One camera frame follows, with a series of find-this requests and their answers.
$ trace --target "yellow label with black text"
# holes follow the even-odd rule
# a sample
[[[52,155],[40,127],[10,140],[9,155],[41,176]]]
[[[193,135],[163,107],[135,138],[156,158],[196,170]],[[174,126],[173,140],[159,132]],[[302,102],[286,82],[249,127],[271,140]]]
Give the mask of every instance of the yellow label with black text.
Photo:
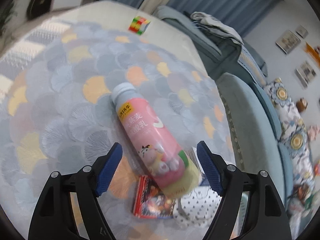
[[[120,121],[133,111],[133,107],[129,102],[125,102],[118,110],[118,116]]]

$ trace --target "metal bolt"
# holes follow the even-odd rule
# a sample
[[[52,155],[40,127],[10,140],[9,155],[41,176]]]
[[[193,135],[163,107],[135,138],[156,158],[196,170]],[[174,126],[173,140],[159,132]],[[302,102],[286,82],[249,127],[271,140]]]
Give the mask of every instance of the metal bolt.
[[[57,171],[54,171],[53,173],[51,173],[52,178],[56,178],[56,177],[58,177],[58,175],[59,175],[59,172],[57,172]]]
[[[268,176],[268,173],[266,171],[260,171],[260,175],[262,177],[267,177]]]
[[[84,166],[82,170],[84,172],[89,172],[89,171],[91,171],[91,166]]]
[[[236,167],[234,166],[234,165],[228,165],[227,166],[227,169],[229,170],[229,171],[235,171],[236,170]]]

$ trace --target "picture frame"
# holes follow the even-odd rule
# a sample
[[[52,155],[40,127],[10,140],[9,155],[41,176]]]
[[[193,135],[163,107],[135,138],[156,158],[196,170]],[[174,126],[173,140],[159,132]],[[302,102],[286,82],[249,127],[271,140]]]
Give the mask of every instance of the picture frame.
[[[296,28],[296,33],[303,39],[308,35],[308,31],[301,25],[299,25],[299,27]]]
[[[301,40],[292,31],[287,30],[276,40],[276,45],[287,55],[297,47],[300,42]]]
[[[296,69],[296,74],[305,88],[307,88],[317,76],[315,70],[307,61],[305,61],[299,68]]]

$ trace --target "green plant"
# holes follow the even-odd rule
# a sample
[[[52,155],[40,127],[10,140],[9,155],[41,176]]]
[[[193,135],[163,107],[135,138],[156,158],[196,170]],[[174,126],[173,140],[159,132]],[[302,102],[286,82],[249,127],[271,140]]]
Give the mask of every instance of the green plant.
[[[13,15],[16,13],[13,10],[14,3],[12,2],[0,15],[0,37],[4,34],[6,27],[5,25],[11,20]]]

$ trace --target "table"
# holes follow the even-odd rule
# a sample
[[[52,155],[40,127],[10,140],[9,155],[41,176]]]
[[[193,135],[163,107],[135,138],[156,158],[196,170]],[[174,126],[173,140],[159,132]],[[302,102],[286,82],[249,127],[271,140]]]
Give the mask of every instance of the table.
[[[151,19],[141,37],[123,31],[136,15]],[[26,56],[18,61],[22,53]],[[124,5],[94,3],[27,34],[0,60],[0,74],[9,87],[2,88],[6,95],[0,105],[0,203],[23,237],[51,172],[77,172],[114,142],[123,146],[124,157],[98,201],[117,239],[204,236],[206,228],[132,215],[144,170],[109,98],[116,85],[130,81],[184,149],[204,140],[234,164],[220,95],[187,36]],[[74,195],[71,202],[85,236]]]

